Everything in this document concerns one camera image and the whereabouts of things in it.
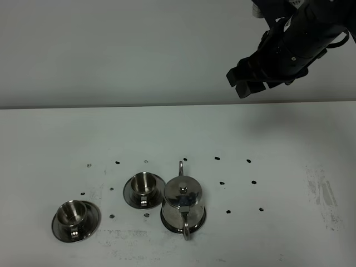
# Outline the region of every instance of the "teapot handle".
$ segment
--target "teapot handle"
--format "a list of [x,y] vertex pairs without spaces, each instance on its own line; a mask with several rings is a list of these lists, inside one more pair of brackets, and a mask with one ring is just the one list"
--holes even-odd
[[183,174],[183,161],[179,162],[179,176],[184,176]]
[[188,212],[181,213],[183,219],[183,236],[184,240],[189,240],[190,232],[189,232],[189,224],[188,224]]

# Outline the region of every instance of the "stainless steel teapot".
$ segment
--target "stainless steel teapot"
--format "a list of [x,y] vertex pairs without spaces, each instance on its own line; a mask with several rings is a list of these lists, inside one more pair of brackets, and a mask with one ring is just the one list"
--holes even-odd
[[198,181],[185,176],[183,162],[179,162],[179,176],[170,180],[164,189],[161,220],[164,226],[175,233],[183,233],[189,240],[190,234],[204,223],[206,212],[202,189]]

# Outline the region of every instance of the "stainless steel cup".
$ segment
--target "stainless steel cup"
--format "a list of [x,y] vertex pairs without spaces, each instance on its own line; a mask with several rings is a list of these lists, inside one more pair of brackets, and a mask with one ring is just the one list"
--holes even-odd
[[82,201],[71,200],[60,206],[56,216],[62,231],[75,238],[87,221],[87,207]]
[[142,207],[147,206],[150,200],[157,192],[156,177],[149,172],[140,172],[131,179],[132,193],[141,203]]

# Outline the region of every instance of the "cup handle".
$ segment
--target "cup handle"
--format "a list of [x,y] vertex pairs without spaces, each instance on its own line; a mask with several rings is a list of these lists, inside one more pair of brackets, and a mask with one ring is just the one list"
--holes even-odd
[[184,176],[183,174],[183,161],[179,162],[179,176]]
[[78,227],[75,227],[73,229],[71,229],[71,237],[72,238],[76,238],[78,237],[79,233],[78,233]]
[[141,206],[143,207],[147,206],[147,196],[141,197]]

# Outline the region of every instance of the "white wall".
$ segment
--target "white wall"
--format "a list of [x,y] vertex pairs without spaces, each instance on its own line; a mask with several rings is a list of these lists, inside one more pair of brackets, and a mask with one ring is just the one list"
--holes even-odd
[[349,41],[241,101],[225,75],[267,29],[249,0],[2,0],[0,107],[356,98]]

